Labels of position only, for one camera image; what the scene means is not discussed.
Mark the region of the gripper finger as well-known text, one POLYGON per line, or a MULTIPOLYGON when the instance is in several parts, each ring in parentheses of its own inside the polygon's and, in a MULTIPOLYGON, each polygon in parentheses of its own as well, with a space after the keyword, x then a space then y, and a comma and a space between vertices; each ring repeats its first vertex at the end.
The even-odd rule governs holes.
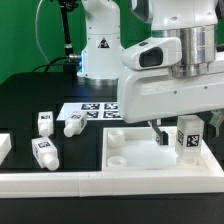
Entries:
POLYGON ((216 128, 216 135, 219 135, 220 126, 224 122, 224 109, 213 111, 210 124, 216 128))
POLYGON ((160 146, 165 146, 168 144, 168 134, 166 131, 161 131, 156 120, 151 120, 148 122, 153 131, 156 133, 156 142, 160 146))

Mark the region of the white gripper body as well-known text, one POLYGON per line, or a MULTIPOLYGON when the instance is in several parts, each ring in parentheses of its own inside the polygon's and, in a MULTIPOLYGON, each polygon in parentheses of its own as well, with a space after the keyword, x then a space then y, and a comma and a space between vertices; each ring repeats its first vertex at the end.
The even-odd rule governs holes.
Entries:
POLYGON ((118 109, 127 123, 224 108, 224 63, 207 74, 173 78, 169 69, 125 69, 118 81, 118 109))

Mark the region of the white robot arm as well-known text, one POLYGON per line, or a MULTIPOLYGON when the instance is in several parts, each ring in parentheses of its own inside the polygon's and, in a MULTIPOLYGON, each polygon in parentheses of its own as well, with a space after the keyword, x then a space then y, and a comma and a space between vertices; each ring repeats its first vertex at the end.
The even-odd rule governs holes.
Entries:
POLYGON ((224 123, 224 0, 81 0, 87 43, 81 74, 118 81, 128 123, 210 111, 224 123))

